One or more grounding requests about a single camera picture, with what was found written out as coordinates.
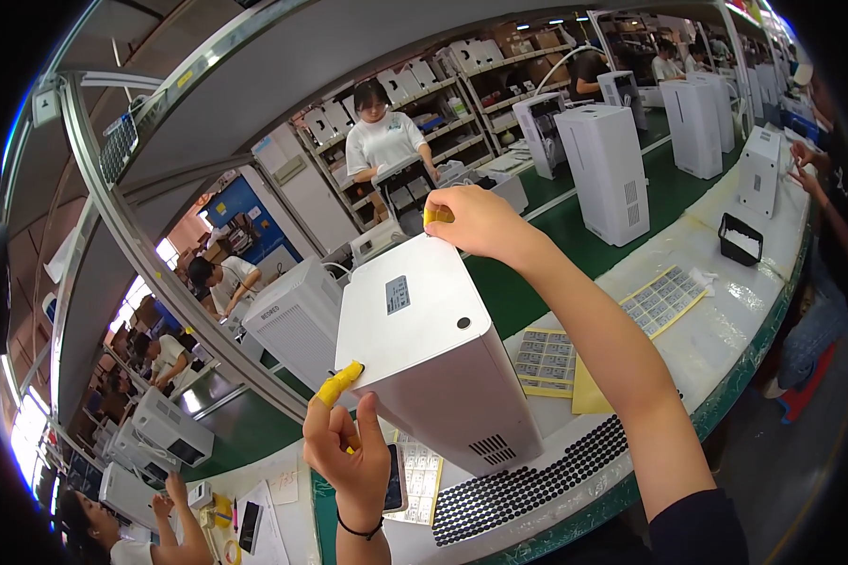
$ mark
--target air purifier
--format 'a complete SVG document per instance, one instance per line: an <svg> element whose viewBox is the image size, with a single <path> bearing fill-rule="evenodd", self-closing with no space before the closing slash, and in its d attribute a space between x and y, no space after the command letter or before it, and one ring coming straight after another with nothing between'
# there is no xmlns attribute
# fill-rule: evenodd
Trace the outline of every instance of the air purifier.
<svg viewBox="0 0 848 565"><path fill-rule="evenodd" d="M556 116L584 225L621 247L650 230L644 160L631 109L588 104Z"/></svg>
<svg viewBox="0 0 848 565"><path fill-rule="evenodd" d="M723 148L712 84L665 81L660 89L666 101L676 167L702 179L722 173Z"/></svg>
<svg viewBox="0 0 848 565"><path fill-rule="evenodd" d="M531 96L513 104L512 110L524 132L537 175L553 180L555 166L565 160L565 150L553 119L565 111L562 94L547 92Z"/></svg>
<svg viewBox="0 0 848 565"><path fill-rule="evenodd" d="M151 499L155 494L158 492L113 461L104 469L98 502L130 523L144 526L159 534L157 519L151 509Z"/></svg>
<svg viewBox="0 0 848 565"><path fill-rule="evenodd" d="M738 159L738 201L767 218L772 218L776 203L781 138L779 133L754 126Z"/></svg>
<svg viewBox="0 0 848 565"><path fill-rule="evenodd" d="M342 289L317 257L307 258L255 297L242 325L295 378L317 391L334 365Z"/></svg>
<svg viewBox="0 0 848 565"><path fill-rule="evenodd" d="M458 251L421 234L359 266L342 297L336 364L349 391L475 476L527 463L543 439Z"/></svg>
<svg viewBox="0 0 848 565"><path fill-rule="evenodd" d="M136 429L169 455L197 467L213 453L213 433L151 387L132 415Z"/></svg>
<svg viewBox="0 0 848 565"><path fill-rule="evenodd" d="M647 129L647 117L632 71L613 71L597 75L603 102L607 106L630 107L637 129Z"/></svg>
<svg viewBox="0 0 848 565"><path fill-rule="evenodd" d="M732 119L732 102L729 100L728 79L712 73L689 73L687 78L691 84L712 85L716 118L719 121L719 145L723 153L731 153L735 149L735 126Z"/></svg>

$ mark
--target vent grille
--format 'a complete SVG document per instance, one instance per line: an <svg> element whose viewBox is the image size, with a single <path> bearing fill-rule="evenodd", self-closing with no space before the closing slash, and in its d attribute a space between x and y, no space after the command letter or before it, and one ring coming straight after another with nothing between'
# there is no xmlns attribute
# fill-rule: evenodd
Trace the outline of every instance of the vent grille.
<svg viewBox="0 0 848 565"><path fill-rule="evenodd" d="M506 445L506 441L499 434L475 441L468 446L490 465L499 465L515 459L515 452Z"/></svg>

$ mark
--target white t-shirt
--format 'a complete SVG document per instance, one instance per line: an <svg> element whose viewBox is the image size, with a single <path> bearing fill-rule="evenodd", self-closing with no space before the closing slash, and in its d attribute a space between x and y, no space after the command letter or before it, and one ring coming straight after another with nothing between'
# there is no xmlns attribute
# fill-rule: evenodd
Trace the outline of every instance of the white t-shirt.
<svg viewBox="0 0 848 565"><path fill-rule="evenodd" d="M232 300L232 296L236 294L239 285L251 273L258 270L258 268L245 259L235 256L226 257L220 264L220 267L223 269L223 279L211 287L211 296L213 297L213 304L217 309L217 314L222 315L226 311L226 307L229 306L229 300ZM256 283L254 288L251 288L243 296L254 299L258 295L260 285L260 282Z"/></svg>
<svg viewBox="0 0 848 565"><path fill-rule="evenodd" d="M161 379L163 376L176 365L176 361L179 360L179 356L185 354L185 361L189 364L192 362L192 354L185 351L185 348L176 341L176 338L171 335L161 335L160 339L157 340L160 342L160 352L157 354L157 358L151 363L151 371L157 371L157 378ZM177 374L172 379L173 388L178 388L179 383L182 381L182 378L185 374L190 371L186 365L185 369Z"/></svg>
<svg viewBox="0 0 848 565"><path fill-rule="evenodd" d="M682 74L676 66L676 63L672 62L672 59L666 59L666 61L663 61L659 55L656 55L656 57L653 58L652 64L653 76L655 76L658 81L674 79L678 75Z"/></svg>
<svg viewBox="0 0 848 565"><path fill-rule="evenodd" d="M123 538L110 548L112 565L154 565L151 560L151 544Z"/></svg>
<svg viewBox="0 0 848 565"><path fill-rule="evenodd" d="M411 118L401 112L387 112L379 122L359 121L345 141L345 163L348 175L382 164L398 163L418 152L427 143Z"/></svg>

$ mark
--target sticker sheet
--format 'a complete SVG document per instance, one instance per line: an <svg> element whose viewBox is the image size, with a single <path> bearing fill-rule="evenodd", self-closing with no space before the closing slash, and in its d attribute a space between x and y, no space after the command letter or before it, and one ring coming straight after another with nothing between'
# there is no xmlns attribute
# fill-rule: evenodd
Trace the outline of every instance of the sticker sheet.
<svg viewBox="0 0 848 565"><path fill-rule="evenodd" d="M440 492L440 475L443 458L429 447L418 443L413 437L396 430L392 439L399 446L399 455L405 465L405 490L408 492L408 508L403 512L384 514L387 520L433 525L433 513L437 509L437 494Z"/></svg>

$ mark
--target hand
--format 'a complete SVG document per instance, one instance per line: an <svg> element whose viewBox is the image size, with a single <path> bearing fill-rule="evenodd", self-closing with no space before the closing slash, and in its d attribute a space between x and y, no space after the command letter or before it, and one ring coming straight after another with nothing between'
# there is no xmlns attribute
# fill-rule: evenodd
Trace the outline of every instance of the hand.
<svg viewBox="0 0 848 565"><path fill-rule="evenodd" d="M480 186L451 186L431 191L427 208L445 206L455 221L431 221L424 231L463 251L502 261L518 268L548 238L521 216L501 196Z"/></svg>
<svg viewBox="0 0 848 565"><path fill-rule="evenodd" d="M151 509L154 510L154 516L158 519L169 518L173 506L175 504L172 503L172 499L163 494L155 494L151 499Z"/></svg>
<svg viewBox="0 0 848 565"><path fill-rule="evenodd" d="M390 481L390 450L377 421L376 403L373 392L358 403L356 430L345 407L330 411L315 397L308 402L302 427L305 462L335 489L340 517L356 532L377 527ZM345 449L354 435L361 436L362 448L349 455Z"/></svg>
<svg viewBox="0 0 848 565"><path fill-rule="evenodd" d="M166 493L169 495L173 504L180 507L188 506L189 492L185 488L185 482L182 480L182 475L174 471L170 471L166 477Z"/></svg>

